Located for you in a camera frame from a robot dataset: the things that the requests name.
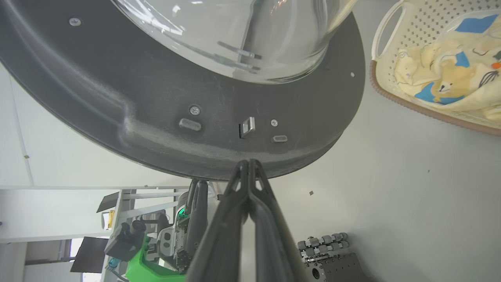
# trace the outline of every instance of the laundry basket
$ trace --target laundry basket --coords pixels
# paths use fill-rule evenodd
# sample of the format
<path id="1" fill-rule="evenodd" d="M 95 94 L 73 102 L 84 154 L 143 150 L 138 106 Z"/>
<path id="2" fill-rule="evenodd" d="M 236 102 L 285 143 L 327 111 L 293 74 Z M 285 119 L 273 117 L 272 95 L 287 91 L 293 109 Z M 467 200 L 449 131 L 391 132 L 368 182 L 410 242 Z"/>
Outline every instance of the laundry basket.
<path id="1" fill-rule="evenodd" d="M 467 13 L 498 10 L 501 0 L 401 0 L 381 21 L 372 45 L 370 80 L 383 96 L 422 114 L 469 129 L 501 136 L 501 122 L 483 118 L 475 112 L 443 111 L 404 93 L 394 75 L 399 48 L 434 43 L 454 19 Z M 402 10 L 389 42 L 379 50 L 383 32 L 390 19 Z"/>

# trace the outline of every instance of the screw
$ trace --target screw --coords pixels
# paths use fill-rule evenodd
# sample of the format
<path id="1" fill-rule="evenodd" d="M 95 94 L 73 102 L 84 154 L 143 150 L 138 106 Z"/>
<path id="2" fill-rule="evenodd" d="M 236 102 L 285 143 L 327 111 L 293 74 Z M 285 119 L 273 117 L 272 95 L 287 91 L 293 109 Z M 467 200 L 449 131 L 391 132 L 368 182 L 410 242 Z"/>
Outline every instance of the screw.
<path id="1" fill-rule="evenodd" d="M 189 112 L 192 115 L 199 115 L 200 114 L 200 109 L 197 106 L 193 106 L 189 109 Z"/>
<path id="2" fill-rule="evenodd" d="M 71 18 L 70 25 L 77 27 L 82 24 L 82 21 L 79 18 Z"/>

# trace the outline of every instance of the metal bracket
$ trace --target metal bracket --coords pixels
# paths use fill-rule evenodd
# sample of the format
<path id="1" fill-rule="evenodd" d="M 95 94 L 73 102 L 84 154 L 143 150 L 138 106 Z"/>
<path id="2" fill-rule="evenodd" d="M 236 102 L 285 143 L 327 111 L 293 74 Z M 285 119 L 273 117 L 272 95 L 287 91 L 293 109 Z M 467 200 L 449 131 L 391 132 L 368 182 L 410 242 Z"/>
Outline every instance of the metal bracket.
<path id="1" fill-rule="evenodd" d="M 256 130 L 256 122 L 251 116 L 240 124 L 240 138 L 245 139 L 245 136 Z"/>

